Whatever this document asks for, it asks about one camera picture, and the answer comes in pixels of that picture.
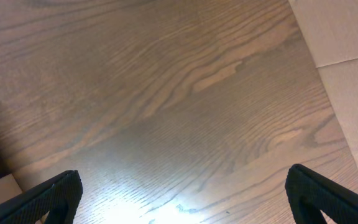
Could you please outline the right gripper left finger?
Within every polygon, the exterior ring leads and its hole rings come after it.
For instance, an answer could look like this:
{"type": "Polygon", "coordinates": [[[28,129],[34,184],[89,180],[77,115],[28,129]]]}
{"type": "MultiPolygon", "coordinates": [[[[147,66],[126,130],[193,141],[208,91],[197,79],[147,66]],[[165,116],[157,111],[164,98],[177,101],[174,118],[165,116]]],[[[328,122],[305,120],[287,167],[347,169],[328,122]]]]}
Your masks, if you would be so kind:
{"type": "Polygon", "coordinates": [[[0,204],[0,223],[30,224],[44,215],[46,223],[72,224],[83,186],[77,170],[66,170],[0,204]]]}

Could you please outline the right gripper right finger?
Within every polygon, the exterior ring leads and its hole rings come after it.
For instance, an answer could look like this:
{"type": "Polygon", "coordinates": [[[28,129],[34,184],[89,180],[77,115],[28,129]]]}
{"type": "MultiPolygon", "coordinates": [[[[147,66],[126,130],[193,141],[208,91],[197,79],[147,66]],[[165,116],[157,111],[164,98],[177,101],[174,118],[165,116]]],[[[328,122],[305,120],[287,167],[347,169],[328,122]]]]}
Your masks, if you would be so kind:
{"type": "Polygon", "coordinates": [[[295,223],[358,223],[358,194],[301,165],[290,167],[285,190],[295,223]]]}

